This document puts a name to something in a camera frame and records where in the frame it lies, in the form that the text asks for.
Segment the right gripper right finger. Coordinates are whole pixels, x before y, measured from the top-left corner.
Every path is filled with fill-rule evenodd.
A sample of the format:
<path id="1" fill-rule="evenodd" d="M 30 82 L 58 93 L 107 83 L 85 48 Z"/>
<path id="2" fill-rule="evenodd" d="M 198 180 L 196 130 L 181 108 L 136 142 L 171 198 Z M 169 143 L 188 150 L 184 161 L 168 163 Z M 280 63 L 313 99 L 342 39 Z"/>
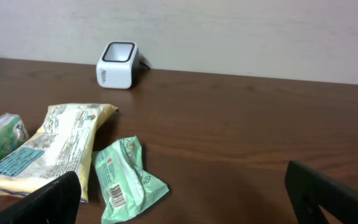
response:
<path id="1" fill-rule="evenodd" d="M 299 223 L 327 223 L 322 208 L 343 223 L 358 223 L 358 191 L 299 161 L 290 161 L 285 188 Z"/>

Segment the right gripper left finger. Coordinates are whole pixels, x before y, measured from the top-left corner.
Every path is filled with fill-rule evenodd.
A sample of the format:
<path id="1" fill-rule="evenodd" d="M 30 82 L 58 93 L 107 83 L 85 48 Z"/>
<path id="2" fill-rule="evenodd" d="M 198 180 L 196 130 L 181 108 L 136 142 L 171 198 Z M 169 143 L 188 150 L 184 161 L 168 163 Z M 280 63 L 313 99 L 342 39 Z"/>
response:
<path id="1" fill-rule="evenodd" d="M 77 174 L 68 171 L 0 212 L 0 224 L 74 224 L 81 200 Z"/>

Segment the yellow snack bag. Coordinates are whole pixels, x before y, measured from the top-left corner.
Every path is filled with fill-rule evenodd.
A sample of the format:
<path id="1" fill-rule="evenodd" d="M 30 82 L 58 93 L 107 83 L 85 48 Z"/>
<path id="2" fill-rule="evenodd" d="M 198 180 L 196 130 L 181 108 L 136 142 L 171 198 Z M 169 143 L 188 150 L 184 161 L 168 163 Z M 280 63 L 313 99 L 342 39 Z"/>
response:
<path id="1" fill-rule="evenodd" d="M 117 111 L 97 103 L 49 106 L 37 132 L 0 161 L 0 195 L 25 197 L 73 171 L 80 181 L 81 201 L 88 202 L 95 134 Z"/>

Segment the green snack packet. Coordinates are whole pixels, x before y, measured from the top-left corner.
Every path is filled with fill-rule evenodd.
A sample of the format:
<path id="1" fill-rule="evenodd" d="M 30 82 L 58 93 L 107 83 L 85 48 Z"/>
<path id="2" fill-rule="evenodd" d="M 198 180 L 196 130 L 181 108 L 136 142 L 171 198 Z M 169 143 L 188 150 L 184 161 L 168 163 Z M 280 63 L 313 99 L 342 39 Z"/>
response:
<path id="1" fill-rule="evenodd" d="M 137 136 L 118 139 L 92 153 L 106 208 L 102 224 L 128 221 L 169 192 L 168 185 L 144 170 Z"/>

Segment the small green tissue pack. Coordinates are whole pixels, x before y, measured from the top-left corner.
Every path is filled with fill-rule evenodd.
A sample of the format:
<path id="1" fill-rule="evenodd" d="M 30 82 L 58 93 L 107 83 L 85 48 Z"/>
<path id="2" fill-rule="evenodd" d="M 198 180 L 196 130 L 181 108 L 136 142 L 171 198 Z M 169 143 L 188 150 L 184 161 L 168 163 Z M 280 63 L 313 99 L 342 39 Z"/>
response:
<path id="1" fill-rule="evenodd" d="M 21 117 L 5 113 L 0 116 L 0 160 L 18 149 L 29 139 Z"/>

